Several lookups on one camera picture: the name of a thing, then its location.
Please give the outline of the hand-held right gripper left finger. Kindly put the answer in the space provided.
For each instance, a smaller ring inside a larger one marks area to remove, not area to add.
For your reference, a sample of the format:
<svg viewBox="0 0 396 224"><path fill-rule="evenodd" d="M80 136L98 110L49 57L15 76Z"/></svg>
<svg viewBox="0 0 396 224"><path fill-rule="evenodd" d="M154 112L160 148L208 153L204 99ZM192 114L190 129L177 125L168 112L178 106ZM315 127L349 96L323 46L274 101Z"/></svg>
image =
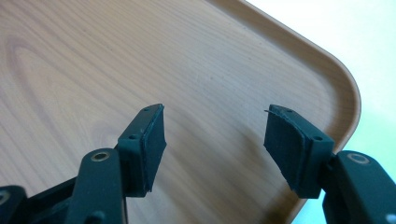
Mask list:
<svg viewBox="0 0 396 224"><path fill-rule="evenodd" d="M141 109L118 139L127 197L145 197L152 191L166 148L163 110L162 104Z"/></svg>

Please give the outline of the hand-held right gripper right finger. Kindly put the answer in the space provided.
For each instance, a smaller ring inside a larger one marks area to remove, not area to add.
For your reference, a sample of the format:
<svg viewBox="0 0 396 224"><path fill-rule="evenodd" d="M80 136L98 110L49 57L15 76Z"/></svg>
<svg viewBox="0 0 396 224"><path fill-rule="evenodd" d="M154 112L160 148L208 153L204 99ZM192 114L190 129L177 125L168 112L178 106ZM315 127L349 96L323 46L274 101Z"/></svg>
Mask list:
<svg viewBox="0 0 396 224"><path fill-rule="evenodd" d="M332 156L334 141L292 109L270 105L264 146L299 198L317 199L319 171Z"/></svg>

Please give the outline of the wooden tray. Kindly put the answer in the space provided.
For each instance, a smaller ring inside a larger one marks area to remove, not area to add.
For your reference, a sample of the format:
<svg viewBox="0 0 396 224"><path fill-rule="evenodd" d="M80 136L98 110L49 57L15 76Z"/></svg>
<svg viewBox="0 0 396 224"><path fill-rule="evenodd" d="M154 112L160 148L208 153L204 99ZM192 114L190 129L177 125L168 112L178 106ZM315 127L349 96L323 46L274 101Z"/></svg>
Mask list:
<svg viewBox="0 0 396 224"><path fill-rule="evenodd" d="M337 148L361 113L341 62L242 0L0 0L0 186L74 177L154 104L167 146L133 224L288 224L303 203L264 148L269 105Z"/></svg>

